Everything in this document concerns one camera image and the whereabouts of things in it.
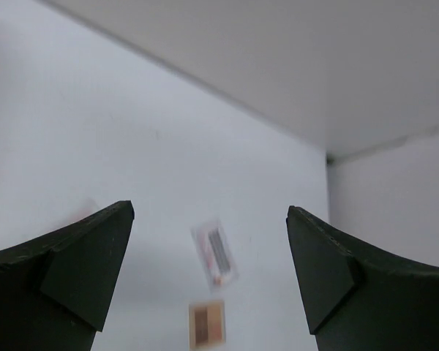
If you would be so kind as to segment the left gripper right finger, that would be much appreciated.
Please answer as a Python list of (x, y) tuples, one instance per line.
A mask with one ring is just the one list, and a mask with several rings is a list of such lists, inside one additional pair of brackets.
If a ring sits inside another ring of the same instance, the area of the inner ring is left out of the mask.
[(379, 249), (300, 207), (286, 219), (319, 350), (439, 350), (439, 267)]

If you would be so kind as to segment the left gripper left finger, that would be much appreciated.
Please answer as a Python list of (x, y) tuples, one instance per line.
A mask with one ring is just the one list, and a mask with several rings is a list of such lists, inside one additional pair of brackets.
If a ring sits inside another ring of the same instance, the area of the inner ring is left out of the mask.
[(118, 201), (0, 250), (0, 350), (90, 350), (102, 331), (134, 208)]

